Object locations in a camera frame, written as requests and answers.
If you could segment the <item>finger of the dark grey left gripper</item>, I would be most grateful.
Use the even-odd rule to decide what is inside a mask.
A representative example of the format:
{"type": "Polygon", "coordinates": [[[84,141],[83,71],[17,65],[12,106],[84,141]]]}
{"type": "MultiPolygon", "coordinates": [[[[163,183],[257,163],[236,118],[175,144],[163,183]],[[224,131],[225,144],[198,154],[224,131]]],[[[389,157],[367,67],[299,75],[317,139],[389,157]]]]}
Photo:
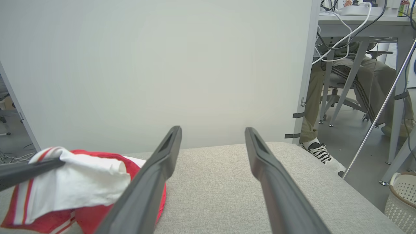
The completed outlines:
{"type": "Polygon", "coordinates": [[[11,188],[15,185],[18,185],[22,182],[28,181],[28,180],[33,179],[35,177],[32,177],[32,178],[12,178],[12,179],[1,179],[0,178],[0,191],[4,191],[8,188],[11,188]]]}
{"type": "Polygon", "coordinates": [[[1,179],[32,178],[37,175],[58,169],[64,166],[65,162],[60,159],[51,159],[35,163],[8,163],[0,167],[1,179]]]}

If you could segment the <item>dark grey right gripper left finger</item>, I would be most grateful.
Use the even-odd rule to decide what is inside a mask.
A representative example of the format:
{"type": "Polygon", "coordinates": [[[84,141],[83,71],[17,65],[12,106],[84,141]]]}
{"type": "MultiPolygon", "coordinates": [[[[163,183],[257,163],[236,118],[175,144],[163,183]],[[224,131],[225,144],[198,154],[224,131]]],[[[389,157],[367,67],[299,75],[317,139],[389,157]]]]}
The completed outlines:
{"type": "Polygon", "coordinates": [[[97,234],[152,234],[165,182],[172,176],[182,129],[173,126],[96,229],[97,234]]]}

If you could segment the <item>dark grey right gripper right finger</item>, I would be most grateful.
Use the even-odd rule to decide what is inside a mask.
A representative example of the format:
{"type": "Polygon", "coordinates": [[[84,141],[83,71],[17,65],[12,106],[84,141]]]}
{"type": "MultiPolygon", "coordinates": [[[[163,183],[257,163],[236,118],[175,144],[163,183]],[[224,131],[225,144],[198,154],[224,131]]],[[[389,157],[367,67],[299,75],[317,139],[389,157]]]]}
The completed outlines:
{"type": "Polygon", "coordinates": [[[253,176],[260,182],[274,234],[329,234],[323,220],[253,127],[245,129],[253,176]]]}

